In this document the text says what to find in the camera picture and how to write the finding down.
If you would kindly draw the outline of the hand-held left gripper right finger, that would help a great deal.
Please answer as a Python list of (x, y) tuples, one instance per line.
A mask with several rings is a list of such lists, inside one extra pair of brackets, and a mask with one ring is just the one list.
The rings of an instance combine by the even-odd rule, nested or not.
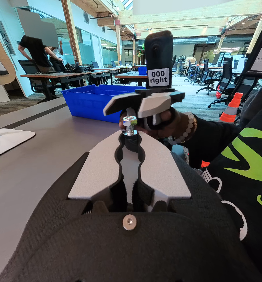
[(156, 202), (190, 199), (191, 192), (168, 148), (142, 131), (138, 139), (138, 194), (148, 206)]

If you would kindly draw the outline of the medium steel bolt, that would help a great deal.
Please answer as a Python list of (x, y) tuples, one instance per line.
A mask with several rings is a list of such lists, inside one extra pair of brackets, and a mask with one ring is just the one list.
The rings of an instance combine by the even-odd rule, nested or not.
[(135, 126), (126, 127), (126, 130), (123, 132), (123, 134), (128, 137), (137, 135), (137, 130), (135, 130)]

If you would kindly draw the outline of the medium steel nut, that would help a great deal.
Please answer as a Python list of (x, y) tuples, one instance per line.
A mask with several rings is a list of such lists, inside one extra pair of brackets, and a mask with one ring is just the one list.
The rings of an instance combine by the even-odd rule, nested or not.
[(122, 119), (123, 126), (130, 127), (137, 125), (137, 118), (136, 116), (126, 116)]

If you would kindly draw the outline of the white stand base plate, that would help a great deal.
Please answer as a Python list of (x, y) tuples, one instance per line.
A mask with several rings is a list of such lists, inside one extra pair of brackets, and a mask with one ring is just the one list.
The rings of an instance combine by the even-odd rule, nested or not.
[(17, 129), (0, 129), (0, 155), (28, 141), (35, 132)]

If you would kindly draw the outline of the person's right forearm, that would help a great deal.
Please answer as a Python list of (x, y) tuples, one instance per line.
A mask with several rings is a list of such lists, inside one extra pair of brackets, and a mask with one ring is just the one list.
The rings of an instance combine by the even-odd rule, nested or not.
[(196, 130), (183, 146), (189, 151), (190, 167), (199, 169), (202, 161), (213, 161), (239, 135), (241, 127), (194, 117)]

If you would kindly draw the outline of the black hoodie with green print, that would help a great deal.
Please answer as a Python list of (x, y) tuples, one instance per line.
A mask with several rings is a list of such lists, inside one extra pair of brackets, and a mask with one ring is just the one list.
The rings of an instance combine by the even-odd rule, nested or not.
[[(234, 203), (244, 214), (248, 232), (242, 243), (262, 274), (262, 87), (243, 107), (239, 135), (207, 167), (222, 180), (222, 200)], [(209, 185), (216, 189), (218, 181)], [(239, 232), (241, 216), (224, 204)]]

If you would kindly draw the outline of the black honeycomb cushion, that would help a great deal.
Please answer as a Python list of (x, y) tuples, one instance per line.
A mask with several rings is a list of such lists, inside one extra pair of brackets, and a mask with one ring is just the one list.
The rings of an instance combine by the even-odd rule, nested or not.
[(171, 145), (166, 138), (147, 137), (147, 134), (137, 134), (136, 137), (125, 138), (125, 146), (128, 150), (138, 153), (144, 150), (146, 154), (165, 153), (167, 150), (172, 151)]

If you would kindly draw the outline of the row of black office chairs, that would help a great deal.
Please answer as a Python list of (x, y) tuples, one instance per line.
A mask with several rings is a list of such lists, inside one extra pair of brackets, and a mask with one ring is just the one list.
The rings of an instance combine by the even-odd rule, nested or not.
[(220, 99), (216, 98), (208, 105), (208, 108), (220, 103), (228, 105), (233, 99), (235, 93), (243, 93), (241, 99), (242, 102), (256, 87), (258, 83), (257, 78), (241, 76), (240, 74), (233, 73), (232, 67), (232, 57), (224, 59), (222, 69), (210, 69), (208, 59), (206, 59), (204, 62), (203, 72), (199, 72), (199, 74), (191, 76), (191, 78), (194, 79), (193, 84), (199, 83), (204, 85), (203, 88), (197, 90), (197, 93), (201, 90), (206, 90), (208, 96), (211, 92), (216, 93), (216, 89), (219, 85), (223, 88)]

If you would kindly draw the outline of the black mesh office chair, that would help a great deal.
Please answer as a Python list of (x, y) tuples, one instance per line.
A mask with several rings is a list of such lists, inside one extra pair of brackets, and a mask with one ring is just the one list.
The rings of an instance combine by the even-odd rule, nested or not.
[(41, 72), (34, 60), (18, 60), (18, 62), (25, 71), (26, 75), (31, 75), (31, 77), (28, 77), (30, 80), (31, 90), (34, 93), (41, 93), (45, 95), (45, 98), (39, 101), (38, 104), (59, 98), (55, 95), (56, 86), (54, 84), (49, 84), (49, 78), (43, 77), (43, 75), (59, 73), (59, 71), (55, 72), (55, 70), (53, 70)]

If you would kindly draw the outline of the blue plastic bin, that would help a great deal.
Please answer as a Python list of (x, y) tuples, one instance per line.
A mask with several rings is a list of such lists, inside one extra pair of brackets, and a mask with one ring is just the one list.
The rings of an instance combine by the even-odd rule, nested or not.
[(70, 113), (75, 117), (119, 123), (121, 110), (104, 116), (103, 109), (112, 97), (145, 89), (139, 86), (99, 85), (94, 84), (61, 91)]

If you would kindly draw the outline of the person's right hand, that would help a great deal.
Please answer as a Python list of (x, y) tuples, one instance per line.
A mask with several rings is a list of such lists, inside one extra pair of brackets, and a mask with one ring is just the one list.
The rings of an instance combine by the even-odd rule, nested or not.
[(186, 132), (189, 124), (188, 115), (175, 110), (174, 114), (170, 110), (164, 111), (160, 114), (161, 120), (163, 122), (169, 121), (173, 118), (172, 122), (160, 130), (150, 130), (148, 131), (144, 126), (135, 125), (134, 129), (137, 131), (142, 131), (154, 139), (167, 138), (169, 136), (174, 136), (178, 138)]

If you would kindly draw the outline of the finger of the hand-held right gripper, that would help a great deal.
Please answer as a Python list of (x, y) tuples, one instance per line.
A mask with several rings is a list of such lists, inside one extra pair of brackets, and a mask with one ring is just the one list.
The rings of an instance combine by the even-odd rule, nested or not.
[(124, 109), (132, 108), (138, 111), (145, 93), (125, 93), (112, 97), (103, 109), (103, 115), (111, 115)]
[(154, 93), (143, 98), (137, 112), (138, 118), (160, 114), (171, 107), (170, 93)]

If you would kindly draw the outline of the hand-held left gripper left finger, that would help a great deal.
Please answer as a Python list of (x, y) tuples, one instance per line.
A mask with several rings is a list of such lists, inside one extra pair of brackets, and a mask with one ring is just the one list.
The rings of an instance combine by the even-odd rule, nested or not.
[(123, 132), (119, 130), (88, 152), (68, 194), (69, 199), (115, 202), (111, 189), (122, 178), (123, 141)]

